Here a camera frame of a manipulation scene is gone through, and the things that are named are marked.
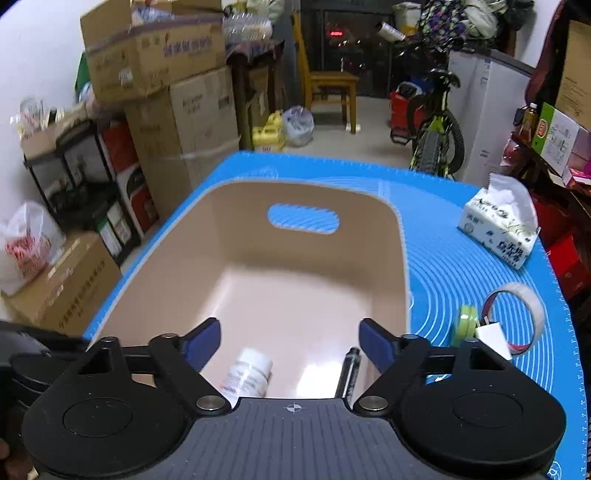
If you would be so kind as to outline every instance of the white box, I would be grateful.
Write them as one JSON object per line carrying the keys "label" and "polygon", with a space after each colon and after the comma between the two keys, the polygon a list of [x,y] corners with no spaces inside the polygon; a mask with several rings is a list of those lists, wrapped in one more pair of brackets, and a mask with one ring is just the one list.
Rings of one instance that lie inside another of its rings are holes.
{"label": "white box", "polygon": [[583,170],[591,158],[591,134],[557,108],[545,103],[531,148],[563,176],[573,177],[567,167]]}
{"label": "white box", "polygon": [[487,201],[487,194],[487,189],[480,189],[474,195],[464,207],[457,227],[518,270],[530,255],[540,229],[532,231]]}

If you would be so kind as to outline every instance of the tissue pack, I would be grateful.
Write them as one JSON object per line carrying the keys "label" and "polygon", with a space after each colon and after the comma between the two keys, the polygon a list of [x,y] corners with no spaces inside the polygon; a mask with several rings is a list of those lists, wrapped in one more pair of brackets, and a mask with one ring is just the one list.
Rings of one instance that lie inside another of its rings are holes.
{"label": "tissue pack", "polygon": [[[502,177],[503,185],[500,186],[494,177],[502,176],[492,174],[489,188],[480,189],[466,203],[457,227],[517,270],[524,264],[538,237],[537,217],[533,202],[521,183]],[[512,188],[525,190],[527,198],[523,192]]]}

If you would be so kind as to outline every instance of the green box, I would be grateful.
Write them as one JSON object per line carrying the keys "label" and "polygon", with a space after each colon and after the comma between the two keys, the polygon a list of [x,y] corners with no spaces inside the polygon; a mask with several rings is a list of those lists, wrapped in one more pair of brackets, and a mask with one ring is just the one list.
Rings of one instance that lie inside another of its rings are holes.
{"label": "green box", "polygon": [[556,173],[562,175],[579,130],[586,132],[573,119],[545,103],[531,146]]}

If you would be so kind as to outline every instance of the white refrigerator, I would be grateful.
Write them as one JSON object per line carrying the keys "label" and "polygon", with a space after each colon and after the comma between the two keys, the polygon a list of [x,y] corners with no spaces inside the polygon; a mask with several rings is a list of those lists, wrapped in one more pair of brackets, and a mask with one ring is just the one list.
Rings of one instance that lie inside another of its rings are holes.
{"label": "white refrigerator", "polygon": [[452,51],[449,69],[462,83],[459,89],[452,88],[449,109],[466,145],[464,164],[454,177],[483,187],[501,164],[515,111],[525,105],[525,87],[533,69],[490,48]]}

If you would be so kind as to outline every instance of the red box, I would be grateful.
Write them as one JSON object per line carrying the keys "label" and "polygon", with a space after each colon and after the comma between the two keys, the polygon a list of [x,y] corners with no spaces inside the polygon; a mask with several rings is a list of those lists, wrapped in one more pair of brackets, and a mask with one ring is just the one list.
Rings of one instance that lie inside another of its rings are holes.
{"label": "red box", "polygon": [[582,261],[588,255],[587,246],[576,244],[572,231],[548,249],[550,264],[566,300],[591,285],[591,275]]}
{"label": "red box", "polygon": [[102,136],[115,173],[121,173],[139,162],[127,122],[121,122],[104,130]]}
{"label": "red box", "polygon": [[538,225],[540,226],[540,241],[546,250],[571,230],[573,224],[569,213],[561,206],[536,194],[531,195],[534,201]]}

